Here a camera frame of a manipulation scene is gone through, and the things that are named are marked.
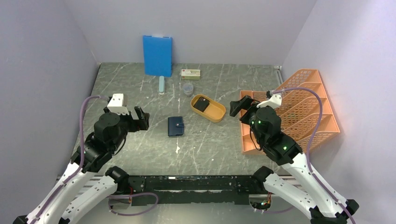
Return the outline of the dark blue card holder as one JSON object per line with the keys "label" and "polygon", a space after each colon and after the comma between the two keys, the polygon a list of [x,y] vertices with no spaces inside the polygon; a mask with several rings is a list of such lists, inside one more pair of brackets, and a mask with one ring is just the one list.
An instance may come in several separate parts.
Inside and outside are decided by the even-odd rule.
{"label": "dark blue card holder", "polygon": [[168,117],[168,136],[178,137],[184,134],[184,121],[182,116]]}

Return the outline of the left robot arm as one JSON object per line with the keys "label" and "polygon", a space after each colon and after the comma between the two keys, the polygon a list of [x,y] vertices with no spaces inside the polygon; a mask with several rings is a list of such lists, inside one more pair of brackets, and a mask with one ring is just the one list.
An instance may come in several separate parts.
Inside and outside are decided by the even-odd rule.
{"label": "left robot arm", "polygon": [[138,118],[124,106],[108,106],[83,144],[71,157],[65,172],[45,199],[15,224],[74,224],[97,203],[114,193],[124,194],[129,175],[120,167],[109,168],[103,177],[78,196],[83,186],[122,148],[128,133],[146,131],[150,114],[136,106]]}

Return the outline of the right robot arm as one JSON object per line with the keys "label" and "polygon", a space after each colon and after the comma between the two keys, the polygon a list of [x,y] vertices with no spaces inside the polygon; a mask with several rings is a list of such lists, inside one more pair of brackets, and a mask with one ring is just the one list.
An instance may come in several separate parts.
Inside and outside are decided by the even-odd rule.
{"label": "right robot arm", "polygon": [[345,199],[307,160],[298,143],[281,131],[281,118],[275,108],[281,103],[279,94],[262,103],[250,96],[230,102],[230,116],[241,110],[245,113],[240,122],[248,125],[255,137],[255,144],[268,158],[291,174],[303,187],[299,189],[287,183],[268,167],[258,169],[252,180],[257,193],[274,193],[307,216],[312,224],[346,224],[359,209],[353,199]]}

